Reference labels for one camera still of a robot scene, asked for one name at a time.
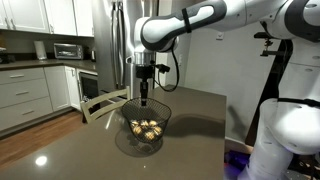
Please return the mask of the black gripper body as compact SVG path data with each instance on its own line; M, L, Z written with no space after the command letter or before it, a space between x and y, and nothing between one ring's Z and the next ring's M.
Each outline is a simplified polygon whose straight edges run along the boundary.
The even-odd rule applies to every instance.
M136 66L136 77L147 80L152 78L154 74L154 69L151 65L137 65Z

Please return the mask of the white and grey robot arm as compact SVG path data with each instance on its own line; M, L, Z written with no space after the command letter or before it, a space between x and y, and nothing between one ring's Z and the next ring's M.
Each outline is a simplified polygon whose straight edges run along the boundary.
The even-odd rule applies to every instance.
M259 23L292 42L277 96L259 106L256 140L238 180L283 180L293 156L320 152L320 0L204 0L135 23L135 51L167 52L178 37L208 27L220 32Z

